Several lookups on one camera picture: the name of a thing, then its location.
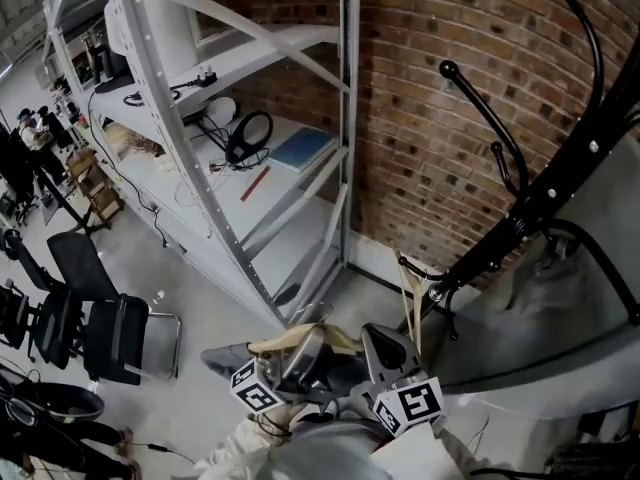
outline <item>red brick wall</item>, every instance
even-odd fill
[[[260,23],[337,23],[338,0],[216,1]],[[580,1],[599,32],[608,88],[631,48],[640,0]],[[585,106],[590,51],[562,0],[362,0],[361,13],[353,227],[445,270],[512,197],[489,149],[496,136],[438,65],[460,65],[535,177]],[[336,68],[335,46],[311,53]],[[337,125],[336,91],[290,61],[233,93],[247,107]]]

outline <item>white cable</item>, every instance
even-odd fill
[[[420,312],[422,309],[422,283],[418,282],[413,290],[413,332],[415,334],[416,348],[422,354],[422,322]]]
[[[195,201],[191,204],[182,204],[180,201],[178,201],[178,192],[180,192],[180,189],[182,188],[183,184],[184,182],[182,181],[178,183],[178,186],[173,191],[173,200],[178,204],[178,206],[183,206],[184,208],[191,208],[192,206],[195,206],[197,204]]]
[[[404,288],[404,274],[402,273],[402,267],[400,266],[400,263],[398,263],[397,261],[395,263],[396,265],[398,265],[398,274],[400,274],[400,285],[402,286],[402,303],[404,304],[404,314],[407,317],[407,327],[409,328],[409,338],[411,338],[411,341],[415,342],[415,339],[413,337],[413,329],[411,326],[411,315],[409,314],[409,305],[407,304],[407,295],[405,293],[405,288]]]

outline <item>black mesh chair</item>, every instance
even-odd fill
[[[6,288],[0,287],[0,334],[5,338],[0,339],[0,343],[19,349],[27,332],[34,330],[38,311],[29,305],[29,297],[18,290],[11,279],[7,279],[6,285]],[[33,362],[32,347],[33,332],[30,333],[27,349],[27,356]]]
[[[36,288],[49,292],[44,302],[34,310],[28,304],[28,297],[13,281],[7,280],[10,292],[23,300],[20,307],[5,318],[6,325],[10,326],[8,334],[5,334],[6,344],[20,348],[29,331],[29,359],[35,361],[31,356],[31,348],[35,343],[45,363],[53,363],[64,370],[69,359],[74,356],[74,341],[82,337],[82,302],[74,297],[64,283],[53,278],[47,269],[36,262],[16,230],[4,233],[2,247],[9,259],[20,262]],[[15,304],[4,307],[13,308]],[[31,324],[28,322],[29,314],[34,315]]]
[[[84,366],[95,377],[138,385],[153,377],[141,369],[148,318],[175,322],[175,346],[168,377],[178,374],[181,323],[176,315],[153,313],[137,297],[121,294],[104,269],[95,245],[80,233],[65,232],[47,240],[63,279],[75,297],[94,302],[85,328]]]

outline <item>white sleeve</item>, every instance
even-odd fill
[[[252,419],[245,419],[206,459],[196,463],[195,476],[181,477],[181,480],[253,480],[266,462],[269,448],[282,442],[275,437],[281,433],[278,429],[267,422],[260,423],[263,428]]]
[[[267,422],[260,420],[260,424],[265,430],[274,435],[281,433]],[[254,452],[259,448],[269,448],[281,442],[282,440],[280,438],[267,434],[260,428],[260,425],[247,418],[236,427],[230,436],[211,451],[209,454],[209,463],[218,464],[245,453]]]
[[[371,456],[374,464],[384,469],[393,480],[469,480],[476,469],[491,467],[489,461],[478,461],[455,436],[442,430],[439,438],[425,423],[407,430],[400,437]],[[501,465],[510,470],[508,465]],[[482,475],[482,480],[504,480],[501,475]]]
[[[35,139],[36,134],[34,133],[32,128],[26,127],[20,131],[20,138],[22,142],[24,142],[29,149],[33,147],[33,140]]]

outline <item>shelving unit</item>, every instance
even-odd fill
[[[284,327],[303,321],[302,308],[320,300],[349,257],[359,0],[340,0],[339,27],[262,27],[211,0],[169,0],[232,27],[200,41],[199,63],[171,77],[164,74],[144,0],[109,0],[116,9],[117,28],[136,83],[105,94],[93,94],[93,87],[83,89],[75,75],[55,13],[62,1],[45,3],[49,36],[76,103],[91,119],[95,138],[89,139],[98,146],[98,155],[115,166],[104,170],[123,197],[145,222],[162,230],[185,261],[251,310]],[[337,45],[339,76],[303,53],[323,42]],[[267,174],[242,201],[263,167],[210,172],[210,162],[222,161],[224,153],[207,137],[197,137],[201,130],[185,126],[182,118],[203,108],[220,91],[285,57],[339,91],[340,133],[300,173],[267,159]],[[181,88],[180,97],[173,101],[171,86],[194,80],[205,71],[213,71],[217,80],[208,87]],[[126,105],[124,97],[136,91],[144,105]],[[161,144],[171,162],[158,162],[135,151],[121,159],[100,126],[106,117]],[[273,133],[267,145],[271,150],[306,126],[272,117]],[[237,122],[228,130],[233,131]],[[157,208],[157,215],[145,213],[127,180],[147,204]],[[328,180],[336,187],[333,202],[320,197]]]

